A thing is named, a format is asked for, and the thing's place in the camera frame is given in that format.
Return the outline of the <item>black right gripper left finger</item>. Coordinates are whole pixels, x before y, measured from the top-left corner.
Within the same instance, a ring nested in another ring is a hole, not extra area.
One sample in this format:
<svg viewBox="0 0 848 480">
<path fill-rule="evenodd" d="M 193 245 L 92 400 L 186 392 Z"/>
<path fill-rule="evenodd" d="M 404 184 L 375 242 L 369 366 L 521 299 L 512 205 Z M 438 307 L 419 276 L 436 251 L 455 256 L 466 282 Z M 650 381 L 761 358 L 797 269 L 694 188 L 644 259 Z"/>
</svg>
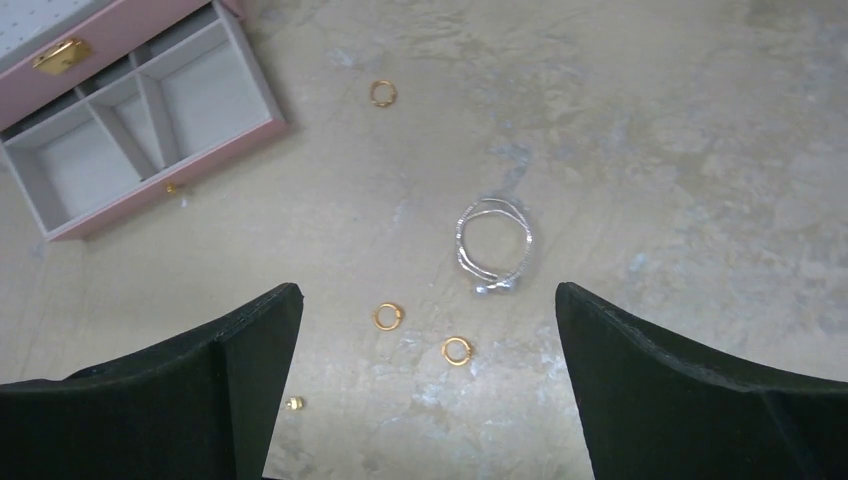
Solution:
<svg viewBox="0 0 848 480">
<path fill-rule="evenodd" d="M 259 479 L 304 298 L 236 310 L 62 380 L 1 388 L 5 479 Z"/>
</svg>

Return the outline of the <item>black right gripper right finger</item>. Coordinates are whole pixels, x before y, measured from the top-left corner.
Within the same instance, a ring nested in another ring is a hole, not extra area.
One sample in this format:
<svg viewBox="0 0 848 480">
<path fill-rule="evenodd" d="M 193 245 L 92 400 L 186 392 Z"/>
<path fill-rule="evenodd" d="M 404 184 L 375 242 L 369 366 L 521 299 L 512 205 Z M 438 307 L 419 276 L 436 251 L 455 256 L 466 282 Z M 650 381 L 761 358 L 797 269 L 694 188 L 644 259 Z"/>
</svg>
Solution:
<svg viewBox="0 0 848 480">
<path fill-rule="evenodd" d="M 598 479 L 843 479 L 847 386 L 751 362 L 574 284 L 556 319 Z"/>
</svg>

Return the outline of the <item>gold hoop earring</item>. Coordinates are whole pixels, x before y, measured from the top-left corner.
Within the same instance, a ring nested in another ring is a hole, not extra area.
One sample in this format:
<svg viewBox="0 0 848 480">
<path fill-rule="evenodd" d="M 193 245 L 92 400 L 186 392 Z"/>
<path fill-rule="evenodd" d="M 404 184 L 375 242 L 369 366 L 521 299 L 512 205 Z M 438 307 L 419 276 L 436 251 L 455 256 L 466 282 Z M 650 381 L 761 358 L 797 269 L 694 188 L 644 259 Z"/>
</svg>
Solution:
<svg viewBox="0 0 848 480">
<path fill-rule="evenodd" d="M 372 313 L 372 322 L 380 331 L 392 331 L 397 329 L 405 318 L 404 309 L 392 302 L 385 302 L 377 306 Z"/>
<path fill-rule="evenodd" d="M 369 99 L 375 107 L 386 108 L 397 101 L 398 90 L 390 80 L 379 79 L 370 85 Z"/>
<path fill-rule="evenodd" d="M 460 336 L 453 336 L 444 340 L 440 353 L 450 365 L 459 367 L 471 361 L 474 349 L 467 339 Z"/>
</svg>

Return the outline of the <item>pink jewelry box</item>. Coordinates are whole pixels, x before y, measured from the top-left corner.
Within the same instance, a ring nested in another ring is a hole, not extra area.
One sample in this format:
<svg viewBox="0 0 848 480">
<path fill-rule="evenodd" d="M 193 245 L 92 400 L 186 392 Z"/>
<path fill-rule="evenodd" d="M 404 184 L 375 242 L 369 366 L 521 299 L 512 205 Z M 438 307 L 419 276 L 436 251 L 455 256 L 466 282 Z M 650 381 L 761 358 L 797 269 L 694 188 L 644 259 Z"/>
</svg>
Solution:
<svg viewBox="0 0 848 480">
<path fill-rule="evenodd" d="M 5 1 L 1 153 L 81 239 L 285 129 L 237 1 Z"/>
</svg>

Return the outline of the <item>small gold stud earring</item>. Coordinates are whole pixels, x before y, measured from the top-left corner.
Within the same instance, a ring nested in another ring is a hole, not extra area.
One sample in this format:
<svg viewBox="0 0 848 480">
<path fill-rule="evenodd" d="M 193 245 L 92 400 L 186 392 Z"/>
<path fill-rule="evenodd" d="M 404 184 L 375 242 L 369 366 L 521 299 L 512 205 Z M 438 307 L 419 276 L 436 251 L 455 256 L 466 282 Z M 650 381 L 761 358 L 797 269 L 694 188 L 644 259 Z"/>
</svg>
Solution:
<svg viewBox="0 0 848 480">
<path fill-rule="evenodd" d="M 305 401 L 300 396 L 291 396 L 285 400 L 284 406 L 288 410 L 301 410 L 305 406 Z"/>
</svg>

